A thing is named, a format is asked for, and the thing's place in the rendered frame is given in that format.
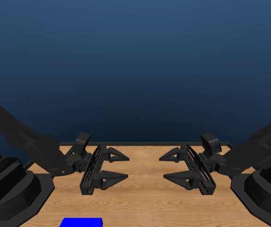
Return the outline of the blue hollow socket block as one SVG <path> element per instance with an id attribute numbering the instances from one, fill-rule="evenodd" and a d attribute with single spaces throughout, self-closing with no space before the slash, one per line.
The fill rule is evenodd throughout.
<path id="1" fill-rule="evenodd" d="M 103 227 L 102 218 L 64 218 L 59 227 Z"/>

